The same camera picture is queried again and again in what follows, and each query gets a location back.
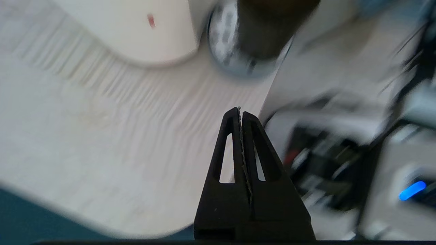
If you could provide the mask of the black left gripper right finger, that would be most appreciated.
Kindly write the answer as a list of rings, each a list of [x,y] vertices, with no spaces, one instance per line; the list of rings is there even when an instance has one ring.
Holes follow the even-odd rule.
[[[315,240],[311,217],[259,119],[242,118],[243,146],[249,181],[248,240]]]

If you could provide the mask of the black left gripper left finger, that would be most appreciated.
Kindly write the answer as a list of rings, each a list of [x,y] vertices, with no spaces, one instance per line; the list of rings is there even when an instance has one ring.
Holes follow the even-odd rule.
[[[241,240],[250,217],[244,173],[240,109],[227,111],[221,121],[212,159],[194,219],[196,240]],[[227,137],[232,137],[234,183],[221,183]]]

